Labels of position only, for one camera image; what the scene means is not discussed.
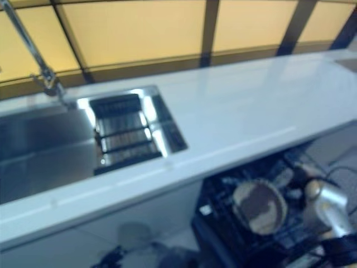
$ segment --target faucet spout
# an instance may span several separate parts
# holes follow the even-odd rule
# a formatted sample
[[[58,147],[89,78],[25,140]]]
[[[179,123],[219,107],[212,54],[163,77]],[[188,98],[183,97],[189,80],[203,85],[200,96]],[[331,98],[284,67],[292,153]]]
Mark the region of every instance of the faucet spout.
[[[43,59],[42,55],[40,54],[38,48],[36,47],[35,43],[32,41],[30,35],[28,34],[26,28],[22,24],[20,18],[17,16],[17,13],[13,9],[12,5],[10,4],[9,0],[0,0],[0,4],[2,5],[5,13],[9,17],[10,21],[14,25],[16,31],[22,38],[23,42],[25,43],[27,49],[32,54],[33,58],[37,62],[40,67],[40,74],[44,80],[44,82],[40,82],[38,78],[31,74],[31,77],[37,82],[40,86],[44,88],[45,94],[49,96],[57,96],[59,102],[64,106],[67,106],[64,101],[64,94],[65,89],[62,86],[61,82],[59,81],[58,77],[56,76],[55,72],[46,64],[45,60]]]

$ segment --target white countertop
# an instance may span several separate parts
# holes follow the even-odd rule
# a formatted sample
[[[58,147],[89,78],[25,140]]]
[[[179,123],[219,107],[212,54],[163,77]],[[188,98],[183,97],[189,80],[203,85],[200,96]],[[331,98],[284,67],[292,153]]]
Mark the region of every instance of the white countertop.
[[[356,120],[357,75],[334,59],[357,59],[357,52],[284,56],[70,89],[69,96],[84,97],[157,85],[189,148],[1,205],[0,245],[13,246],[30,234],[55,230]],[[48,102],[44,94],[5,100],[0,115]]]

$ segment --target white cabinet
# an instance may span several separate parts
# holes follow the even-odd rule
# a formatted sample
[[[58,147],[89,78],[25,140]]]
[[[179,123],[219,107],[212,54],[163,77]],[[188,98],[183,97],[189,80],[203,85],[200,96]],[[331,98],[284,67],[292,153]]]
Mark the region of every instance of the white cabinet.
[[[202,181],[145,200],[108,216],[83,224],[78,229],[120,244],[123,226],[146,226],[153,237],[163,237],[190,225]]]
[[[81,226],[65,230],[0,255],[0,268],[81,268],[91,267],[108,251],[119,245],[120,227],[140,223],[151,230],[152,239],[190,225],[201,181],[191,183],[134,204]],[[130,239],[131,234],[121,234]],[[124,267],[145,267],[140,258],[126,258]]]
[[[112,248],[90,234],[69,229],[6,251],[0,256],[0,267],[89,268]]]

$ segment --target yellow window pane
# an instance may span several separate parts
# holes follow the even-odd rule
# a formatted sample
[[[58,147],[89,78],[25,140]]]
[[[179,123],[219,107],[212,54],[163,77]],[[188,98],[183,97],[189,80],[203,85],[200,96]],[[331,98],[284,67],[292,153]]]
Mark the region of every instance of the yellow window pane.
[[[17,10],[43,58],[55,71],[78,69],[52,7]],[[5,12],[0,13],[0,81],[38,74],[38,66]]]
[[[221,0],[213,51],[279,45],[297,1]]]
[[[336,39],[354,8],[355,4],[318,2],[298,42]]]
[[[63,5],[87,66],[198,54],[205,1]]]
[[[45,4],[51,4],[50,0],[10,0],[13,7],[33,7]]]

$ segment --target sink basin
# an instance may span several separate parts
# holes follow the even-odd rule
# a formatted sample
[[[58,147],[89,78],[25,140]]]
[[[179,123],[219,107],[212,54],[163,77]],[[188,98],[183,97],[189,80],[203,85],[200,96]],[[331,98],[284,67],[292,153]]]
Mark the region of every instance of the sink basin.
[[[187,148],[155,86],[0,118],[0,203]]]

